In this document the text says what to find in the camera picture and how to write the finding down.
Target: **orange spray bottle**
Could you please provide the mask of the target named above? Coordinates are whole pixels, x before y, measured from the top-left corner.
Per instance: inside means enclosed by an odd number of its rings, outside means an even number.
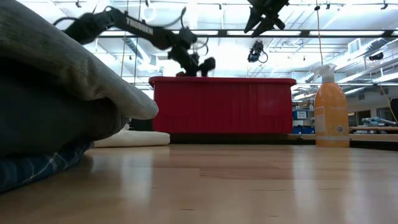
[[[347,101],[335,83],[336,65],[314,69],[321,75],[322,85],[315,97],[315,139],[319,147],[349,147]]]

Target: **gray cushion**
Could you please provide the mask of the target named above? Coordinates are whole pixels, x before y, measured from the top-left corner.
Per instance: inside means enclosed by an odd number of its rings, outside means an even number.
[[[0,1],[0,56],[37,67],[81,100],[109,98],[123,116],[152,119],[156,103],[78,42],[15,0]]]

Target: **robotic arm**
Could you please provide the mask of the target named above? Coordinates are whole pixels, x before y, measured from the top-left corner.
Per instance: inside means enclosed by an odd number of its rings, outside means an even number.
[[[174,34],[171,30],[163,27],[149,26],[145,22],[141,22],[133,17],[128,16],[127,12],[110,7],[110,10],[97,14],[86,13],[64,30],[69,37],[73,38],[80,44],[88,44],[94,41],[102,32],[110,27],[117,27],[121,30],[136,34],[137,36],[148,40],[154,47],[160,50],[172,48],[169,52],[169,58],[178,62],[185,69],[186,76],[195,77],[197,72],[201,71],[203,77],[215,68],[215,59],[208,58],[203,64],[199,65],[199,56],[197,53],[190,55],[188,49],[192,44],[198,41],[198,37],[188,28],[181,28],[178,34]],[[54,23],[56,25],[63,19],[61,18]]]

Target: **wooden floor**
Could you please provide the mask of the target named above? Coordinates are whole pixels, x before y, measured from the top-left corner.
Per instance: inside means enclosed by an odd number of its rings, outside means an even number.
[[[398,152],[315,146],[93,149],[0,195],[0,223],[398,223]]]

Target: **red bin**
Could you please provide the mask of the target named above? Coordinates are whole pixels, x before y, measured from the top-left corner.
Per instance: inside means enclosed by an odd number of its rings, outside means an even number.
[[[291,133],[290,78],[152,77],[155,131],[175,134]]]

